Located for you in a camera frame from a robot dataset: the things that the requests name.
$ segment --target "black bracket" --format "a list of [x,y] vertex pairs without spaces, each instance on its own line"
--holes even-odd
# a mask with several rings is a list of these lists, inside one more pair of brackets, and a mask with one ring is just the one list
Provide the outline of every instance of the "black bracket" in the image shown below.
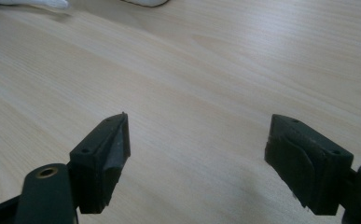
[[0,203],[0,224],[75,224],[76,209],[100,214],[131,156],[128,116],[103,120],[70,152],[65,164],[29,173],[20,196]]
[[354,155],[297,119],[273,115],[265,148],[269,163],[302,206],[342,223],[361,224],[361,167],[352,170]]

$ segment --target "screw hole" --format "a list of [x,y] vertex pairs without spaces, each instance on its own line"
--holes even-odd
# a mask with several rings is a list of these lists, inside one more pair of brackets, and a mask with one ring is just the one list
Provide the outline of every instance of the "screw hole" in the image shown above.
[[42,171],[40,171],[36,177],[39,178],[39,179],[43,179],[43,178],[48,178],[50,176],[53,176],[53,175],[56,175],[56,173],[58,173],[58,168],[56,167],[49,167],[49,168],[46,168]]

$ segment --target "table surface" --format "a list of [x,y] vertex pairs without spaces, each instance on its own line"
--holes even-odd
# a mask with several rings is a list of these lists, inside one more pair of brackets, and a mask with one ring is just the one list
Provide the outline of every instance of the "table surface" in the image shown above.
[[340,223],[342,208],[302,208],[264,148],[282,114],[361,165],[361,0],[80,0],[70,14],[0,7],[0,202],[125,111],[132,156],[81,223]]

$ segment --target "white object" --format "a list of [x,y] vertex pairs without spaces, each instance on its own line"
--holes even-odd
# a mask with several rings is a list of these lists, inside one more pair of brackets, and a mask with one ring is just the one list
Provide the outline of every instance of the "white object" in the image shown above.
[[69,3],[66,0],[0,0],[2,5],[37,5],[53,7],[58,9],[67,9]]
[[134,3],[144,7],[157,7],[166,3],[169,0],[123,0],[125,2]]

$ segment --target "wooden table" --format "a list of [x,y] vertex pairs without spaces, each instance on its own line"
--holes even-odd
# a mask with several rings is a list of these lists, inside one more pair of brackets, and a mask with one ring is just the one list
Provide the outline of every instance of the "wooden table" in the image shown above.
[[132,156],[80,223],[340,223],[263,160],[271,114],[361,165],[361,1],[78,2],[0,7],[0,202],[125,111]]

